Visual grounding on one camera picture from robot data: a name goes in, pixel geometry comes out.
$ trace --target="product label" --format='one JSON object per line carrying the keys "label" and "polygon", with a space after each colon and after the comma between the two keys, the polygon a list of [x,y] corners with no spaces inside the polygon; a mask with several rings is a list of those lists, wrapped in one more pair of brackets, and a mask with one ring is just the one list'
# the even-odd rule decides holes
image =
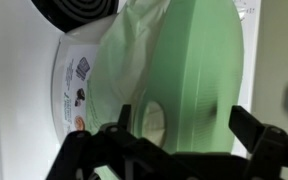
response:
{"label": "product label", "polygon": [[85,130],[87,79],[92,72],[98,45],[69,47],[63,74],[63,128],[65,134]]}

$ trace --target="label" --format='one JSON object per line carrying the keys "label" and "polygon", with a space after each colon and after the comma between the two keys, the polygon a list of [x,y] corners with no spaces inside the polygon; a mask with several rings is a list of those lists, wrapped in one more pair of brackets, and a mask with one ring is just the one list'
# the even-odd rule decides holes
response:
{"label": "label", "polygon": [[63,128],[67,135],[85,130],[87,80],[91,74],[98,45],[69,47],[62,83]]}

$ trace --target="hole in bag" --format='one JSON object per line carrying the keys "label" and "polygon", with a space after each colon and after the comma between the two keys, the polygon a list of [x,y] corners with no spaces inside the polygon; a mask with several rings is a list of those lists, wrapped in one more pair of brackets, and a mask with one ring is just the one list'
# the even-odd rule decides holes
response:
{"label": "hole in bag", "polygon": [[166,136],[166,122],[163,108],[155,101],[147,104],[143,124],[142,124],[143,137],[162,147]]}

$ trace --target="printed image on label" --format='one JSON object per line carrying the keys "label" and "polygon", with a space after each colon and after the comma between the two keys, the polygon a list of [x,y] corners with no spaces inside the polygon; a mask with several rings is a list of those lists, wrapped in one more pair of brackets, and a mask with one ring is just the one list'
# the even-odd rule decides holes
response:
{"label": "printed image on label", "polygon": [[85,130],[87,79],[92,72],[98,45],[69,47],[63,73],[63,128],[65,135]]}

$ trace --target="gas stove burner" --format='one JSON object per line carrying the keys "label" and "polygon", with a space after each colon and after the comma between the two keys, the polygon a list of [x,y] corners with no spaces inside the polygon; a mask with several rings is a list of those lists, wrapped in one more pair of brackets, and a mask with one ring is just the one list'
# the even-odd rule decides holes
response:
{"label": "gas stove burner", "polygon": [[64,32],[115,14],[119,0],[32,0],[52,24]]}

